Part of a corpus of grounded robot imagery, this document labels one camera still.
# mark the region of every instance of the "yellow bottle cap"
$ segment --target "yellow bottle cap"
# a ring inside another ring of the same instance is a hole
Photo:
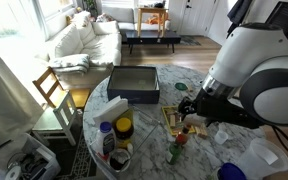
[[[132,122],[128,118],[120,118],[116,122],[116,128],[120,132],[126,132],[131,128]]]

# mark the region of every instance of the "white bottle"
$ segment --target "white bottle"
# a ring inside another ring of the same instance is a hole
[[[95,150],[104,159],[108,157],[108,154],[115,149],[116,136],[112,128],[112,124],[109,122],[102,122],[100,129],[96,134],[96,148]]]

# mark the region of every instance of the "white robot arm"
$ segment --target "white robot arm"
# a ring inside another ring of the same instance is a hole
[[[240,90],[243,108],[230,99]],[[288,126],[288,40],[274,25],[238,27],[221,48],[194,101],[184,98],[179,112],[257,128]]]

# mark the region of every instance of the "white door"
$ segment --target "white door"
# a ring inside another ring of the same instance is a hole
[[[181,35],[206,35],[218,0],[185,0],[180,25]]]

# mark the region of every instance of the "round white table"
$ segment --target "round white table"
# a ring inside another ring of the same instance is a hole
[[[116,177],[98,164],[98,167],[109,179],[206,179],[216,168],[225,162],[237,163],[238,158],[248,148],[254,138],[265,138],[262,129],[250,130],[240,126],[222,123],[229,134],[229,139],[222,145],[214,141],[218,131],[216,124],[207,128],[208,137],[204,140],[196,134],[190,134],[190,139],[175,165],[169,165],[165,160],[168,146],[174,141],[170,135],[167,123],[161,111],[162,106],[178,105],[184,96],[194,99],[201,88],[205,74],[192,69],[175,65],[148,65],[157,68],[160,99],[158,104],[136,104],[146,114],[160,123],[154,133],[141,147],[141,154],[132,158],[129,168]],[[90,143],[95,139],[97,128],[93,121],[94,112],[107,102],[107,84],[109,78],[102,81],[90,95],[83,115],[83,130],[89,151]],[[183,93],[175,88],[175,83],[182,82],[192,85],[193,92]]]

